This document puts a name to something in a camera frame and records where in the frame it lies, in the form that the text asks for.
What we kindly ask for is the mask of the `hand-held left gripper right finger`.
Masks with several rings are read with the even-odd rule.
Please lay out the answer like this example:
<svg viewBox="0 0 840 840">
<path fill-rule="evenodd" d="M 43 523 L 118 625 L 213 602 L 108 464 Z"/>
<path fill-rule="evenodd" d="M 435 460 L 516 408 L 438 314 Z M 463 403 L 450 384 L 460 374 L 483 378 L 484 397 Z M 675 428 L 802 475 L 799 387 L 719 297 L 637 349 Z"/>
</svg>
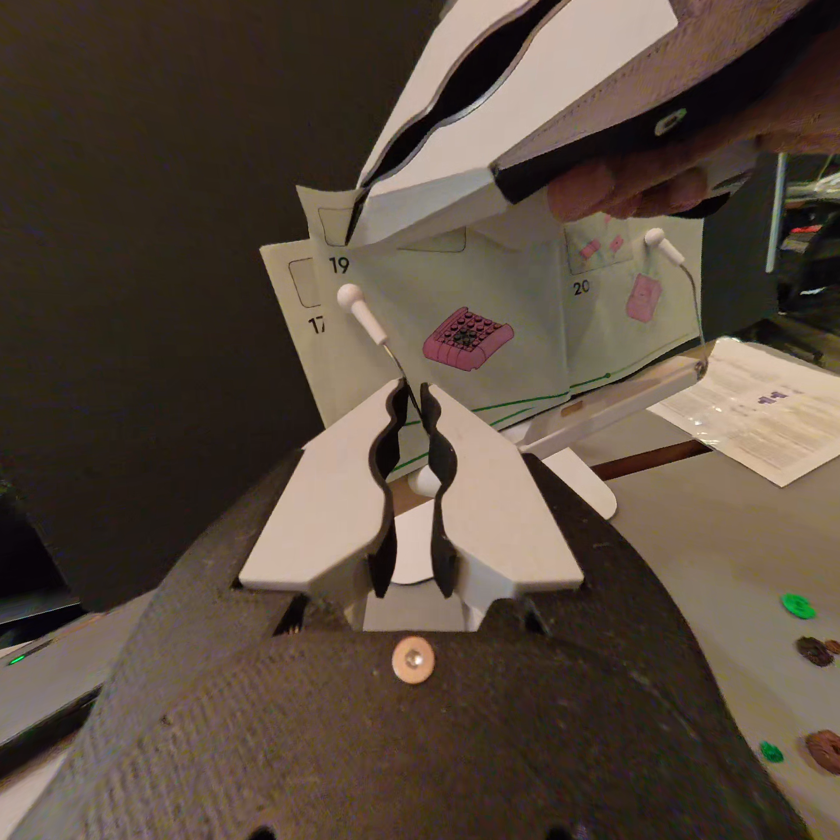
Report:
<svg viewBox="0 0 840 840">
<path fill-rule="evenodd" d="M 421 408 L 439 482 L 430 555 L 442 595 L 499 601 L 578 589 L 583 571 L 530 470 L 542 462 L 437 385 L 422 385 Z"/>
</svg>

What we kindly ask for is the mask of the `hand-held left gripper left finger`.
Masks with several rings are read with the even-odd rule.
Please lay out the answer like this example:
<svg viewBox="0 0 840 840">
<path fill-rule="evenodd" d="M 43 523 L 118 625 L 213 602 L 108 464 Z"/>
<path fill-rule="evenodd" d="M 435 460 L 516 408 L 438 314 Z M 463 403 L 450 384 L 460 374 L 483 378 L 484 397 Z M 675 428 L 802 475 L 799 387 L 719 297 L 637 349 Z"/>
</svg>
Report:
<svg viewBox="0 0 840 840">
<path fill-rule="evenodd" d="M 396 567 L 403 382 L 387 382 L 301 451 L 239 582 L 320 599 L 382 598 Z"/>
</svg>

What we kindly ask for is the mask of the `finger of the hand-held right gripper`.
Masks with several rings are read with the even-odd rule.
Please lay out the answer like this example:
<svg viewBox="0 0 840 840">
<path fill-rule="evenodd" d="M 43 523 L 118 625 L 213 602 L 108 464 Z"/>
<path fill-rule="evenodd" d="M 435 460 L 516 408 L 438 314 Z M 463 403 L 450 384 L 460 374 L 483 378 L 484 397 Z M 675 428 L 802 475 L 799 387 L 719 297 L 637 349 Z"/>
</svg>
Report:
<svg viewBox="0 0 840 840">
<path fill-rule="evenodd" d="M 356 217 L 493 217 L 545 187 L 545 153 L 513 164 L 545 113 L 527 105 L 521 129 L 502 126 L 535 80 L 531 49 L 545 2 L 456 2 L 418 59 L 360 174 Z"/>
<path fill-rule="evenodd" d="M 505 129 L 522 130 L 527 105 L 539 104 L 545 118 L 535 139 L 514 147 L 513 164 L 529 154 L 547 151 L 555 141 L 571 142 L 574 130 L 561 129 L 557 119 L 634 58 L 655 47 L 678 26 L 671 2 L 545 2 L 545 33 L 531 46 L 543 53 L 536 60 L 535 80 L 516 94 L 507 109 Z M 346 244 L 362 248 L 402 245 L 431 237 L 487 217 L 356 217 L 351 216 Z"/>
</svg>

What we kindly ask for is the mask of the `white book stand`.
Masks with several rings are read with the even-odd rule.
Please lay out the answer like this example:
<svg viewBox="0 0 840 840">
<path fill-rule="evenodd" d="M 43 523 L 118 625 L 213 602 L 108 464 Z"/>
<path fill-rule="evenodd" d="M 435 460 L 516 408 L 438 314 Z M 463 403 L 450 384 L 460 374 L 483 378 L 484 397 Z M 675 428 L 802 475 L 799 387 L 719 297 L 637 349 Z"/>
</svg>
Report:
<svg viewBox="0 0 840 840">
<path fill-rule="evenodd" d="M 697 269 L 669 230 L 595 216 L 511 248 L 460 229 L 389 255 L 329 258 L 349 320 L 337 380 L 439 386 L 541 459 L 696 384 L 708 361 Z"/>
</svg>

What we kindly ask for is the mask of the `instruction booklet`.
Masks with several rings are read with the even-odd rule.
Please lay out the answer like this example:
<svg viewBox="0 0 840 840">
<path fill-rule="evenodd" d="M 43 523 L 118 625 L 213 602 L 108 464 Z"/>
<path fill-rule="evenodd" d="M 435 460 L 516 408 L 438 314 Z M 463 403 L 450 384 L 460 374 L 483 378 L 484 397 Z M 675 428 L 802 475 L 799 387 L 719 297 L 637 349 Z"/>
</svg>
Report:
<svg viewBox="0 0 840 840">
<path fill-rule="evenodd" d="M 503 429 L 621 381 L 699 336 L 699 291 L 644 241 L 665 236 L 700 281 L 703 223 L 597 213 L 559 224 L 544 192 L 402 248 L 349 248 L 354 195 L 297 189 L 309 237 L 260 249 L 325 427 L 398 376 L 337 302 L 354 284 L 415 393 L 439 385 Z"/>
</svg>

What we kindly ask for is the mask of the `person's right hand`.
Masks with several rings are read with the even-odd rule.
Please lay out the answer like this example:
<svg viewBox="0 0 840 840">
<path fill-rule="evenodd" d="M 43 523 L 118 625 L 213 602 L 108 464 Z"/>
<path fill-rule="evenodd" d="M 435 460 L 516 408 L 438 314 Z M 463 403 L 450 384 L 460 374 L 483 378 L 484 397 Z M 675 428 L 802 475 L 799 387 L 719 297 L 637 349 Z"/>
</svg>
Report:
<svg viewBox="0 0 840 840">
<path fill-rule="evenodd" d="M 820 36 L 765 98 L 688 141 L 559 176 L 549 185 L 550 210 L 562 223 L 597 213 L 626 219 L 687 211 L 710 194 L 700 163 L 742 141 L 761 153 L 838 153 L 838 28 Z"/>
</svg>

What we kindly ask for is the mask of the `silver metal bar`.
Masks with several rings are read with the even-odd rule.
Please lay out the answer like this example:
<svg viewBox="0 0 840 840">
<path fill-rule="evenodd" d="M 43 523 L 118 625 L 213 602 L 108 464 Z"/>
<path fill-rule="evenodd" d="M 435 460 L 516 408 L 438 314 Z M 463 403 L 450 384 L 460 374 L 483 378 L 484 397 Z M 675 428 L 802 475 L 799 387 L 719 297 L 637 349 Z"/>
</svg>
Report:
<svg viewBox="0 0 840 840">
<path fill-rule="evenodd" d="M 787 153 L 783 152 L 777 154 L 773 181 L 773 201 L 770 216 L 770 231 L 764 265 L 764 271 L 768 275 L 772 275 L 775 272 L 776 263 L 781 246 L 781 229 L 784 219 L 788 162 L 789 155 Z"/>
</svg>

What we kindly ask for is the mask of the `paper in clear sleeve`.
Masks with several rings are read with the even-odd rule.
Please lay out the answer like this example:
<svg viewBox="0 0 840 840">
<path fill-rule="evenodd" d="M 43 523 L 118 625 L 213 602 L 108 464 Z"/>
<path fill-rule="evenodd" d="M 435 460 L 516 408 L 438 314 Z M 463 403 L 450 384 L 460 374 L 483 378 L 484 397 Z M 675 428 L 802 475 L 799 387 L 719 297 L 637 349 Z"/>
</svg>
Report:
<svg viewBox="0 0 840 840">
<path fill-rule="evenodd" d="M 715 342 L 698 384 L 648 411 L 777 487 L 839 456 L 838 375 L 734 338 Z"/>
</svg>

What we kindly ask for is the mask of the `black divider panel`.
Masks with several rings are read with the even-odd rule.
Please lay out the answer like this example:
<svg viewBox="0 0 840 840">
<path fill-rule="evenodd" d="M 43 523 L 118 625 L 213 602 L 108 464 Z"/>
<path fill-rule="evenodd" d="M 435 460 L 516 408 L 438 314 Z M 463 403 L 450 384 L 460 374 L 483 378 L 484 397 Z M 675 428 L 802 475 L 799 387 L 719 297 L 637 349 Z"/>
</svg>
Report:
<svg viewBox="0 0 840 840">
<path fill-rule="evenodd" d="M 2 599 L 108 609 L 320 430 L 259 254 L 444 2 L 2 2 Z"/>
</svg>

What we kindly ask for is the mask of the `black flat box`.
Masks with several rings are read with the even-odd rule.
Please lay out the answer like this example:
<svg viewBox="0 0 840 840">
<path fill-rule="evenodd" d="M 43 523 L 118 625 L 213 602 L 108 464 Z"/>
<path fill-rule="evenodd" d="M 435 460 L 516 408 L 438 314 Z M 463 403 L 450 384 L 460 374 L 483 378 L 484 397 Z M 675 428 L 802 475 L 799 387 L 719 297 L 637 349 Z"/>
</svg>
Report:
<svg viewBox="0 0 840 840">
<path fill-rule="evenodd" d="M 1 778 L 76 732 L 155 591 L 3 654 Z"/>
</svg>

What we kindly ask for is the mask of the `brown round brick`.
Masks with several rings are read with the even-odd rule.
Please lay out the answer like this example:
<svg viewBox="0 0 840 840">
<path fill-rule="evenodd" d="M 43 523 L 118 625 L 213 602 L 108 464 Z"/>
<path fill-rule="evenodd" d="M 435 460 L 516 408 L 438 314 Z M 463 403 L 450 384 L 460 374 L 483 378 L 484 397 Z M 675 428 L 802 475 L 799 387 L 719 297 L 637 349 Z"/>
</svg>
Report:
<svg viewBox="0 0 840 840">
<path fill-rule="evenodd" d="M 814 731 L 805 737 L 805 748 L 813 761 L 825 772 L 840 774 L 839 735 L 828 729 Z"/>
</svg>

